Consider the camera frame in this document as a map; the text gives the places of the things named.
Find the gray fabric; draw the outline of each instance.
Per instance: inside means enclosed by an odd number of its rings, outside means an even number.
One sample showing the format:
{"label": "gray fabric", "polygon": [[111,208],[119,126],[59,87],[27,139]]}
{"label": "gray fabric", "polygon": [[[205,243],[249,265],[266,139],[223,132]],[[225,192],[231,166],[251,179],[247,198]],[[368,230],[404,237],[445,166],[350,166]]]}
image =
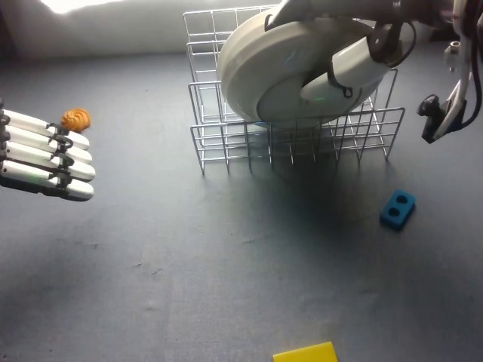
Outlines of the gray fabric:
{"label": "gray fabric", "polygon": [[[259,362],[331,340],[341,361],[483,360],[483,122],[429,146],[415,114],[454,86],[442,49],[400,67],[390,162],[337,172],[203,177],[184,55],[3,66],[6,108],[91,112],[98,176],[85,204],[0,190],[0,357]],[[400,234],[378,220],[397,188],[417,197]]]}

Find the metal wire basket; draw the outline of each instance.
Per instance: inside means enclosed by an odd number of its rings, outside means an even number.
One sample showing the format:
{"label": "metal wire basket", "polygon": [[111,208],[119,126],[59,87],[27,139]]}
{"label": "metal wire basket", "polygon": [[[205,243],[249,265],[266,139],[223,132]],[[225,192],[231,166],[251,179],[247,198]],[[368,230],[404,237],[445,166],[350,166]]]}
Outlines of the metal wire basket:
{"label": "metal wire basket", "polygon": [[398,71],[393,69],[381,85],[356,110],[322,124],[315,118],[295,119],[292,128],[272,122],[247,122],[236,115],[221,94],[217,60],[223,44],[243,22],[271,6],[191,11],[184,14],[188,35],[187,53],[193,82],[189,95],[195,116],[192,141],[199,166],[212,161],[230,162],[289,157],[292,164],[300,156],[316,163],[322,153],[332,152],[337,161],[342,151],[355,151],[360,161],[366,149],[380,149],[387,159],[392,151],[401,121],[402,107],[389,108]]}

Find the blue block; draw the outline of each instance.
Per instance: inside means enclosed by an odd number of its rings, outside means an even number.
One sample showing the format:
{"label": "blue block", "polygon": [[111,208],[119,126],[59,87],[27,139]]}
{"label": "blue block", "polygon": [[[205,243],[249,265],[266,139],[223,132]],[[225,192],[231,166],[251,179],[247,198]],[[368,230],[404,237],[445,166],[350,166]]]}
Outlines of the blue block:
{"label": "blue block", "polygon": [[395,230],[401,230],[416,207],[416,198],[397,190],[380,213],[380,221]]}

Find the yellow object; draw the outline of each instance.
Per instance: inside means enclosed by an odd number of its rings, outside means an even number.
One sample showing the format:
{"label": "yellow object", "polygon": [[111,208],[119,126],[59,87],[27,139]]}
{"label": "yellow object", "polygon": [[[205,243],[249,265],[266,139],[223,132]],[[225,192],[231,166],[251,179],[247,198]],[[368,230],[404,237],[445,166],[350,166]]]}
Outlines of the yellow object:
{"label": "yellow object", "polygon": [[273,356],[273,362],[338,362],[332,342],[312,345]]}
{"label": "yellow object", "polygon": [[63,115],[62,125],[68,130],[82,132],[91,126],[91,116],[85,109],[74,108]]}

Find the yellow block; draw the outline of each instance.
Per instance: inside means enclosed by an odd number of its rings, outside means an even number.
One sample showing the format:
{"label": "yellow block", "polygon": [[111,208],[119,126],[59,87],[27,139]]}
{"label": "yellow block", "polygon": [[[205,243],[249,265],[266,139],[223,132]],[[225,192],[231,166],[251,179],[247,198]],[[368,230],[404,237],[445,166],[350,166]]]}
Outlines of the yellow block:
{"label": "yellow block", "polygon": [[273,362],[338,362],[332,342],[312,345],[273,356]]}

